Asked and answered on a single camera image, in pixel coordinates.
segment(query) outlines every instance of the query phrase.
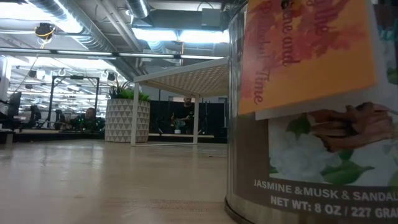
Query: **white post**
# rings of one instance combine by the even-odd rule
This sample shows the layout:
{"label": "white post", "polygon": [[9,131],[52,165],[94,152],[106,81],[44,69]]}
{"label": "white post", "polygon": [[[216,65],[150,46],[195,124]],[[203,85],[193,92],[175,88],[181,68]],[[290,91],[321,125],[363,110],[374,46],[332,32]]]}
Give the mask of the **white post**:
{"label": "white post", "polygon": [[193,114],[193,143],[198,144],[199,129],[199,95],[195,95],[195,112]]}
{"label": "white post", "polygon": [[136,145],[138,96],[139,96],[139,83],[134,83],[134,99],[133,99],[134,101],[132,103],[132,120],[131,120],[131,146]]}

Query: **ceiling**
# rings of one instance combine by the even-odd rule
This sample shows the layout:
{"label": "ceiling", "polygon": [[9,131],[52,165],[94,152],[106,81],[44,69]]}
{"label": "ceiling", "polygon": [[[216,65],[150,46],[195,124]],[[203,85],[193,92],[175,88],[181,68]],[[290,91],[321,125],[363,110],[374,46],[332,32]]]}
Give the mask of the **ceiling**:
{"label": "ceiling", "polygon": [[[130,42],[124,38],[115,24],[109,20],[102,7],[99,7],[98,1],[102,0],[85,0],[77,1],[78,7],[90,18],[94,25],[102,32],[118,52],[137,52],[137,49],[132,48]],[[0,0],[0,47],[15,47],[15,48],[34,48],[38,49],[42,45],[42,40],[34,34],[34,29],[41,22],[53,24],[51,17],[43,13],[40,9],[34,6],[21,3],[23,0],[11,1]],[[125,0],[110,0],[113,7],[117,10],[126,27],[131,28],[131,17],[126,13],[127,7]],[[175,12],[189,11],[193,15],[197,15],[203,9],[216,9],[216,11],[226,11],[231,8],[232,4],[224,0],[213,0],[212,2],[200,1],[164,1],[156,0],[149,1],[152,8],[150,15],[159,12],[159,18],[177,15]],[[148,17],[155,21],[157,17]],[[171,21],[183,21],[186,18],[171,18]],[[144,20],[135,19],[133,22],[137,26],[142,24],[148,25]],[[182,26],[189,29],[189,23],[182,24]],[[181,30],[175,31],[177,35],[181,34]],[[136,40],[138,48],[143,52],[152,52],[147,41]],[[187,54],[187,55],[208,55],[225,57],[228,54],[228,40],[225,42],[216,43],[195,43],[195,42],[181,42],[176,41],[162,41],[165,49],[170,54]],[[44,46],[45,49],[57,50],[88,50],[85,46],[75,40],[75,36],[68,35],[64,30],[57,29],[51,41]],[[16,89],[22,92],[21,105],[28,108],[32,104],[40,105],[42,110],[47,110],[49,107],[49,93],[51,90],[52,75],[80,75],[84,77],[98,77],[100,80],[99,88],[99,112],[105,111],[106,94],[109,91],[109,85],[113,85],[113,81],[107,79],[109,72],[115,72],[120,82],[126,81],[124,74],[119,74],[119,68],[100,59],[77,59],[77,58],[49,58],[39,57],[35,62],[35,57],[25,56],[7,56],[12,62],[12,72],[10,80],[9,93]],[[164,59],[128,59],[128,64],[141,71],[141,75],[148,73],[155,73],[165,69],[171,69],[179,66],[190,65],[193,63],[202,62],[202,60],[164,60]],[[29,69],[38,70],[37,78],[27,77]],[[58,86],[54,89],[54,103],[53,108],[61,108],[63,110],[70,110],[74,113],[80,113],[85,108],[94,105],[95,98],[95,80],[71,80],[71,79],[56,79]]]}

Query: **green plant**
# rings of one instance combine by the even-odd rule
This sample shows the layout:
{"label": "green plant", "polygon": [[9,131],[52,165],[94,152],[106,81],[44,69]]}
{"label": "green plant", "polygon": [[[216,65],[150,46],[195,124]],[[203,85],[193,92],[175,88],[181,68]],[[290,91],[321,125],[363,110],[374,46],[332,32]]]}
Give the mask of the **green plant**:
{"label": "green plant", "polygon": [[[130,82],[125,82],[122,85],[119,84],[116,79],[116,86],[111,86],[109,89],[109,95],[111,99],[134,99],[134,90],[129,86]],[[150,101],[149,95],[144,93],[138,94],[139,101]]]}

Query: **black pole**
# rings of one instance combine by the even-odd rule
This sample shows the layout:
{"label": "black pole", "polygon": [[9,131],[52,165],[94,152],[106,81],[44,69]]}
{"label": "black pole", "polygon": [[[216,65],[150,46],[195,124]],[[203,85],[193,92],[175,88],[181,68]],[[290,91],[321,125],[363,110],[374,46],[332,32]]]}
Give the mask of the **black pole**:
{"label": "black pole", "polygon": [[95,92],[95,116],[97,116],[97,104],[98,104],[98,92],[100,90],[100,78],[96,77],[95,79],[97,79],[97,89]]}
{"label": "black pole", "polygon": [[50,94],[50,105],[49,105],[49,115],[47,116],[47,128],[50,128],[51,125],[51,109],[52,109],[52,98],[54,96],[54,82],[56,77],[52,77],[51,81],[51,94]]}

